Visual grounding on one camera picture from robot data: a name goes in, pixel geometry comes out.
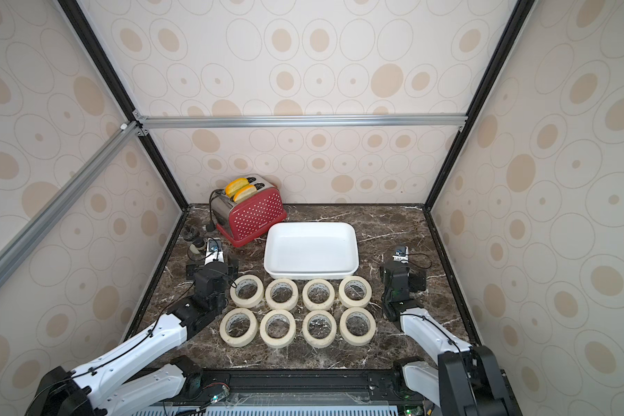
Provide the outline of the cream masking tape roll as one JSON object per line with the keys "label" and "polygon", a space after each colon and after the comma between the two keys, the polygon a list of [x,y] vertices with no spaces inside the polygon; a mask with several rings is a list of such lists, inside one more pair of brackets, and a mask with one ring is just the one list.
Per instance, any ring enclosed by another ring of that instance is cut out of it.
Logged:
{"label": "cream masking tape roll", "polygon": [[358,276],[343,278],[338,296],[345,308],[365,308],[371,301],[373,291],[369,282]]}
{"label": "cream masking tape roll", "polygon": [[298,287],[286,278],[273,280],[265,290],[265,300],[272,310],[293,310],[298,303]]}
{"label": "cream masking tape roll", "polygon": [[254,275],[243,275],[230,288],[230,296],[237,308],[251,309],[263,300],[263,281]]}
{"label": "cream masking tape roll", "polygon": [[258,332],[258,323],[252,311],[244,308],[230,310],[223,317],[219,333],[232,348],[242,348],[251,343]]}
{"label": "cream masking tape roll", "polygon": [[294,341],[296,335],[295,318],[289,311],[272,310],[263,317],[259,333],[268,347],[285,348]]}
{"label": "cream masking tape roll", "polygon": [[310,280],[303,288],[303,304],[309,311],[328,311],[333,306],[335,298],[335,288],[324,279]]}
{"label": "cream masking tape roll", "polygon": [[341,315],[341,337],[352,346],[369,344],[376,333],[374,317],[364,308],[349,308]]}
{"label": "cream masking tape roll", "polygon": [[310,311],[303,320],[303,338],[313,348],[327,348],[336,339],[336,320],[323,310]]}

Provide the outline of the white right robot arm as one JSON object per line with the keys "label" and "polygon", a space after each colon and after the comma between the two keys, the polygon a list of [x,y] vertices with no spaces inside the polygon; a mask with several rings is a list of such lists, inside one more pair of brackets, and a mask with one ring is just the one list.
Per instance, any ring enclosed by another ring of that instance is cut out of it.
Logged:
{"label": "white right robot arm", "polygon": [[380,267],[384,317],[433,358],[401,368],[408,389],[420,393],[443,415],[516,415],[497,358],[486,346],[473,346],[439,324],[412,298],[409,263],[392,260]]}

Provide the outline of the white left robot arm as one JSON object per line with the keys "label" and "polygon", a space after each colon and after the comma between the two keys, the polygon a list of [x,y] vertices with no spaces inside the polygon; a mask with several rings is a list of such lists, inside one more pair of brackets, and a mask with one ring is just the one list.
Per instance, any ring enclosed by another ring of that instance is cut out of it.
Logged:
{"label": "white left robot arm", "polygon": [[144,376],[138,373],[219,317],[238,276],[236,260],[195,265],[192,286],[153,324],[95,360],[71,370],[55,367],[45,374],[26,414],[130,415],[178,395],[198,398],[204,390],[203,371],[187,357]]}

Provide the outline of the white plastic storage box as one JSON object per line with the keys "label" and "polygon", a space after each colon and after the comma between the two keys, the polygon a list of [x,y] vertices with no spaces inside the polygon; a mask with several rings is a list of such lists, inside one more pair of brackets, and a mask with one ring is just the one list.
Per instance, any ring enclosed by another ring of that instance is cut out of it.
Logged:
{"label": "white plastic storage box", "polygon": [[336,222],[273,225],[266,240],[263,268],[274,279],[332,280],[351,276],[359,268],[355,228]]}

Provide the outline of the dark pepper grinder bottle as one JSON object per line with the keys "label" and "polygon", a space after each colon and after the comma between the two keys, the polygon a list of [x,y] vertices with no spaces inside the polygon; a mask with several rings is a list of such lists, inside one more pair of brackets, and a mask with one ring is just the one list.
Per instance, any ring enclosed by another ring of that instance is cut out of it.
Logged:
{"label": "dark pepper grinder bottle", "polygon": [[206,253],[206,241],[203,237],[196,237],[196,239],[190,242],[187,256],[191,262],[204,262]]}

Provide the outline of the red polka dot toaster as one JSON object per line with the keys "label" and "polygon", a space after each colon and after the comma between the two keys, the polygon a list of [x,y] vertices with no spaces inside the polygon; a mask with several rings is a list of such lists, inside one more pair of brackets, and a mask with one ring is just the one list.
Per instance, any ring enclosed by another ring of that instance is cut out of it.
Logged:
{"label": "red polka dot toaster", "polygon": [[209,197],[211,221],[235,247],[242,247],[263,236],[287,218],[278,188],[257,174],[246,177],[258,192],[240,204],[225,195],[225,187],[213,190]]}

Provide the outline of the rear yellow bread slice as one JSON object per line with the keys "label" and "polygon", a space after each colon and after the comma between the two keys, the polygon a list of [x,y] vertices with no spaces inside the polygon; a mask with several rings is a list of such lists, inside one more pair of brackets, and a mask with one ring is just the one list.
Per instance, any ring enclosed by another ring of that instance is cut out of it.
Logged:
{"label": "rear yellow bread slice", "polygon": [[247,187],[251,183],[247,178],[238,178],[233,180],[225,187],[225,195],[229,198],[233,198],[242,188]]}

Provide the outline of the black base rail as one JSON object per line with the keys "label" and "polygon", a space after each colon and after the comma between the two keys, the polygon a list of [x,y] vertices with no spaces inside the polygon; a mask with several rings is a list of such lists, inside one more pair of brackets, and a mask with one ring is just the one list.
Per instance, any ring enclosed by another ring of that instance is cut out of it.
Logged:
{"label": "black base rail", "polygon": [[138,414],[419,415],[425,398],[395,369],[205,369]]}

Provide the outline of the silver left side rail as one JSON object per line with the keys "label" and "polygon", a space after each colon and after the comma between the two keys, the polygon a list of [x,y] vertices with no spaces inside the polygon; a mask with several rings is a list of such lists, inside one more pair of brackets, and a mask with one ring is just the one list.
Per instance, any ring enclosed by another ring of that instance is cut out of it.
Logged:
{"label": "silver left side rail", "polygon": [[122,125],[33,220],[0,251],[0,289],[121,149],[137,136],[139,128],[137,121]]}

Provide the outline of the silver horizontal rear rail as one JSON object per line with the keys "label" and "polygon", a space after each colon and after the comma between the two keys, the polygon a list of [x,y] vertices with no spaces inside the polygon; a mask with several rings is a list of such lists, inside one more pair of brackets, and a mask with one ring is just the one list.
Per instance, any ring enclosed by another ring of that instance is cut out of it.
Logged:
{"label": "silver horizontal rear rail", "polygon": [[464,114],[345,114],[227,117],[142,116],[146,129],[161,128],[363,128],[399,126],[455,126],[465,124]]}

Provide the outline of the black vertical frame post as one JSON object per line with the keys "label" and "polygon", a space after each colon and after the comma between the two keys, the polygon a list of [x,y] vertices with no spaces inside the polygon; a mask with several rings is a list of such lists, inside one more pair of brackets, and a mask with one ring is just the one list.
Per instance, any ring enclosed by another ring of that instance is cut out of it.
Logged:
{"label": "black vertical frame post", "polygon": [[445,157],[444,163],[440,168],[440,172],[433,183],[432,189],[428,195],[424,208],[430,213],[437,202],[440,194],[447,183],[447,180],[451,174],[466,141],[478,120],[478,116],[483,110],[485,103],[494,87],[499,74],[506,63],[511,50],[518,39],[521,29],[525,25],[525,22],[530,15],[531,10],[534,8],[534,0],[519,0],[516,1],[513,12],[507,21],[504,31],[497,42],[497,46],[492,54],[491,60],[488,62],[485,74],[483,74],[478,88],[473,96],[467,112],[466,122],[464,126],[456,134],[452,145],[450,147],[447,157]]}

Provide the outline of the black left frame post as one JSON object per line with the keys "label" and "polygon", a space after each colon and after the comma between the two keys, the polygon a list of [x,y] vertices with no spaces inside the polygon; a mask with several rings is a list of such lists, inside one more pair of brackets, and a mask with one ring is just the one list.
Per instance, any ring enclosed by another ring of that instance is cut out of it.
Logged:
{"label": "black left frame post", "polygon": [[[72,0],[59,0],[57,4],[61,7],[62,13],[69,21],[76,36],[78,36],[83,48],[91,58],[95,68],[106,84],[110,95],[117,103],[119,109],[121,109],[121,112],[123,112],[128,122],[136,121],[137,126],[140,127],[141,124],[135,116],[137,108],[135,104],[133,104],[133,100],[127,92],[125,84],[121,81],[113,64],[110,62],[104,47],[95,35],[95,31],[91,28],[90,22],[88,22],[81,5],[79,5],[77,1]],[[150,161],[154,164],[159,176],[161,176],[164,181],[166,188],[172,194],[174,201],[182,211],[186,211],[189,203],[177,181],[173,178],[173,174],[164,161],[152,136],[149,133],[143,133],[140,137],[140,143],[142,147],[144,147]]]}

